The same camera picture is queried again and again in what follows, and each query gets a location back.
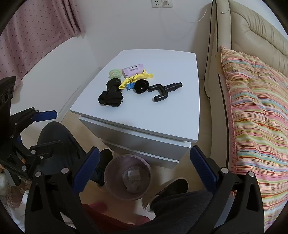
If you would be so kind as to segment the pink dotted curtain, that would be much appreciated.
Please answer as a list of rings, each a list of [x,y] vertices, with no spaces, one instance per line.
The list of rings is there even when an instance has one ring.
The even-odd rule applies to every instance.
[[[75,1],[26,1],[1,34],[1,78],[20,81],[48,53],[83,31]]]

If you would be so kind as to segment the black round cap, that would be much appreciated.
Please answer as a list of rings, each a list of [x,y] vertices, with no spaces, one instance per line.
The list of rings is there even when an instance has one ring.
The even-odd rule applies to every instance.
[[[134,92],[137,94],[142,94],[148,90],[149,82],[145,79],[139,79],[134,84]]]

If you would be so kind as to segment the white bedside table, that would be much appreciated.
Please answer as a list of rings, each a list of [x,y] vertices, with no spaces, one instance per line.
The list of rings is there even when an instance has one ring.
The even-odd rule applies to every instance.
[[[150,85],[181,83],[162,101],[158,91],[137,94],[124,90],[118,107],[103,106],[98,98],[115,68],[143,64]],[[135,49],[121,51],[87,85],[71,107],[80,121],[119,155],[132,154],[148,163],[174,168],[198,141],[200,93],[196,55],[192,52]]]

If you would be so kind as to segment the blue binder clip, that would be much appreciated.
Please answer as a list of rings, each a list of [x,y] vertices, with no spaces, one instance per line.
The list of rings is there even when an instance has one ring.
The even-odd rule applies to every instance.
[[[135,81],[133,77],[127,78],[128,83],[126,84],[126,89],[127,90],[133,90],[134,89],[134,85],[135,85]]]

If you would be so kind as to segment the pink paper packet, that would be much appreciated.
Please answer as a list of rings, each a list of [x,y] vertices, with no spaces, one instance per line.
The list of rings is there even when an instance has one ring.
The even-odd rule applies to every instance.
[[[134,75],[137,75],[137,74],[142,74],[143,71],[144,71],[144,66],[143,64],[137,64],[137,65],[133,65],[133,66],[129,66],[129,67],[126,67],[122,70],[122,74],[125,78],[129,78],[129,77],[132,77]]]

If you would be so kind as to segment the yellow plastic hair clip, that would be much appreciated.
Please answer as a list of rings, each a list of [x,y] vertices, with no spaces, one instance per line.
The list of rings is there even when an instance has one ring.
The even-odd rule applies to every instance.
[[[125,80],[121,83],[121,85],[118,87],[120,90],[123,90],[129,83],[135,83],[138,79],[147,79],[147,78],[153,78],[153,74],[149,74],[144,69],[142,73],[135,74],[134,76],[130,76],[128,78],[125,78]]]

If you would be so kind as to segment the black cloth bundle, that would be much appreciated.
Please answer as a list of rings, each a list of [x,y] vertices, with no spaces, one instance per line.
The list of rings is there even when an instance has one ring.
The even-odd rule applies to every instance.
[[[119,86],[121,85],[119,78],[110,79],[106,83],[106,91],[103,91],[98,97],[100,105],[118,107],[122,103],[123,95]]]

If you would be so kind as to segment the white wall socket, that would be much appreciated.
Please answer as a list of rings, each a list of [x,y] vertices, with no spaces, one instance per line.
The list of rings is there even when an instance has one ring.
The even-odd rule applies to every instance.
[[[162,1],[161,0],[151,0],[152,8],[160,8],[162,7]]]

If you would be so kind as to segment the black hook bracket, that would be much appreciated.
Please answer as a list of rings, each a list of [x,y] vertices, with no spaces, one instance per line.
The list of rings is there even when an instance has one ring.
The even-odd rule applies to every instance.
[[[159,95],[155,96],[153,98],[154,102],[159,102],[168,97],[169,92],[176,91],[177,89],[181,88],[183,84],[181,82],[179,83],[172,83],[166,86],[163,86],[161,84],[155,84],[148,87],[148,92],[158,91]]]

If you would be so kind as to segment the beige padded headboard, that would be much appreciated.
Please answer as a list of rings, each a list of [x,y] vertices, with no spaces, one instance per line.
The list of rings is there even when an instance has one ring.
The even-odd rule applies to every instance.
[[[213,1],[204,73],[206,97],[211,97],[210,83],[217,75],[215,57],[221,47],[256,56],[287,75],[287,37],[279,27],[277,15],[268,7],[259,14],[250,3]]]

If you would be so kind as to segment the white wall switch plug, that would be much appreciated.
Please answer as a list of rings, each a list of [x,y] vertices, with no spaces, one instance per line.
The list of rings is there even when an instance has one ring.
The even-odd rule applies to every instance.
[[[162,7],[172,8],[173,0],[162,0]]]

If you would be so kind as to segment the white small carton box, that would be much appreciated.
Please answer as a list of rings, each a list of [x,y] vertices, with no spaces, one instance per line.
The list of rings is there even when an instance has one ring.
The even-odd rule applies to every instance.
[[[133,166],[122,173],[122,180],[130,193],[136,193],[141,185],[140,166]]]

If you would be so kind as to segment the green wrapper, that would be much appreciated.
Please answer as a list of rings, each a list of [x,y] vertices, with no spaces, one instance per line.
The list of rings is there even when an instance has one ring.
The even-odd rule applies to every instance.
[[[113,78],[121,78],[122,77],[122,70],[121,69],[112,69],[109,73],[109,78],[113,79]]]

